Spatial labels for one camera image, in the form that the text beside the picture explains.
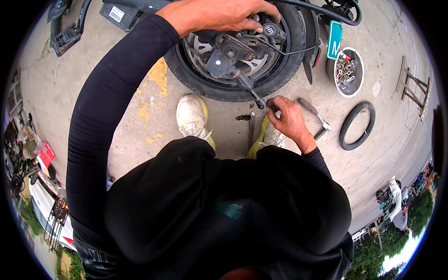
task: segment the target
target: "white shoe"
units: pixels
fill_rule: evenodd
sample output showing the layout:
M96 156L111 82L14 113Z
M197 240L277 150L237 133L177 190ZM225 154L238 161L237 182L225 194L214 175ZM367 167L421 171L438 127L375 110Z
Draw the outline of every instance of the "white shoe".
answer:
M274 125L268 120L267 115L264 117L261 123L261 133L252 147L247 153L247 158L256 159L257 151L263 149L266 146L273 145L280 148L284 148L286 141L286 135L275 129Z
M215 142L211 138L211 131L207 131L208 110L204 101L196 94L181 97L176 111L179 131L187 136L195 136L207 141L215 150Z

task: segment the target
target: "bucket of bolts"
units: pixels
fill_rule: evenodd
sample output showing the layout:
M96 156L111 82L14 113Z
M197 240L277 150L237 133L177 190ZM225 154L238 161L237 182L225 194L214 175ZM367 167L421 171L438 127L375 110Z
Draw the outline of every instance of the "bucket of bolts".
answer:
M327 75L342 96L354 97L364 82L364 64L361 56L351 47L343 48L338 53L337 60L327 60Z

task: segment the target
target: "gray shirt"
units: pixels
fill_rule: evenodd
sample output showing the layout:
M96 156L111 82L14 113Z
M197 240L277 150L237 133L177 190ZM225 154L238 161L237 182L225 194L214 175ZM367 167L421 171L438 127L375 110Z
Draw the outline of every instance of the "gray shirt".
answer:
M408 223L408 216L405 216L403 212L399 212L392 220L396 228L403 230Z

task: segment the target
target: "red reflector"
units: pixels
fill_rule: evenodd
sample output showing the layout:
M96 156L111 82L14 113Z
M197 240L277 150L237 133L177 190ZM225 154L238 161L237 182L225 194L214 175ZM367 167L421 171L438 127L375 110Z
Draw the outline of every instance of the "red reflector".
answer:
M319 47L318 50L317 50L317 58L316 58L316 60L314 61L313 69L316 68L317 63L319 62L320 52L321 52L321 50L320 50L320 47Z
M65 239L65 241L67 241L67 243L69 243L71 246L73 246L74 248L76 248L76 246L75 246L75 241L73 241L72 239L67 238L67 237L65 237L65 236L63 236L63 238Z

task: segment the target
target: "inner tube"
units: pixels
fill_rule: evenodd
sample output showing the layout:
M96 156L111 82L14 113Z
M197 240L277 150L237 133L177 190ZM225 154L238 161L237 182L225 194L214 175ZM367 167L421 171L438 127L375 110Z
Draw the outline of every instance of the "inner tube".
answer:
M345 135L347 134L347 130L349 130L349 127L352 124L352 121L355 119L355 117L365 109L370 111L370 122L365 130L365 133L354 143L347 144L345 142ZM375 124L375 118L376 118L376 112L375 107L373 107L372 103L366 101L356 105L355 108L353 108L353 110L350 111L348 116L345 118L344 123L342 124L342 127L340 129L339 144L341 148L346 151L351 151L361 146L361 144L364 143L364 141L367 139L367 137L369 137L370 133L372 132L373 125Z

